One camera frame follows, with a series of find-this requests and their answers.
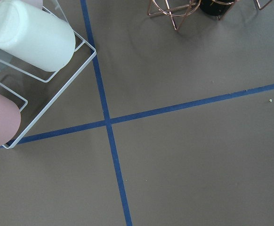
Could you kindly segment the dark green wine bottle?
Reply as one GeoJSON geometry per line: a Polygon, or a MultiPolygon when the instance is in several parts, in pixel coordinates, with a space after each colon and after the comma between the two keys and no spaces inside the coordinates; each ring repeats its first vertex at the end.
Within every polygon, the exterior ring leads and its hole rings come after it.
{"type": "Polygon", "coordinates": [[[233,3],[234,0],[201,0],[200,9],[210,16],[221,16],[233,3]]]}

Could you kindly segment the white cup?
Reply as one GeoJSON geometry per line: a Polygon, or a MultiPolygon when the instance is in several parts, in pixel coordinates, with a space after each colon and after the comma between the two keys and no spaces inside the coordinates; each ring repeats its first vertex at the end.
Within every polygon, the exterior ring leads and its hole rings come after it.
{"type": "Polygon", "coordinates": [[[69,63],[75,44],[66,21],[21,0],[0,1],[0,49],[55,72],[69,63]]]}

